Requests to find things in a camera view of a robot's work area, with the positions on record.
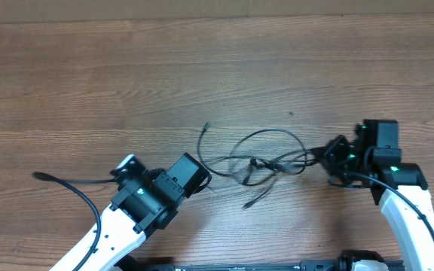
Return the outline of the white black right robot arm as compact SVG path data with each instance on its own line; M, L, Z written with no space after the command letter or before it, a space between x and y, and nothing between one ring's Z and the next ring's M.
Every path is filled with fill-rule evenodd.
M368 188L387 219L406 270L434 270L434 210L416 163L402 162L399 124L365 119L349 142L339 135L311 153L339 187Z

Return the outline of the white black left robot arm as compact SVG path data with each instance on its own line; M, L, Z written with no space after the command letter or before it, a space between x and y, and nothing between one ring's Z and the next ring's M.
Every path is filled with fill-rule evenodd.
M132 270L129 253L155 230L163 230L191 195L212 179L190 154L183 154L169 169L146 169L133 154L111 171L118 192L97 222L51 269Z

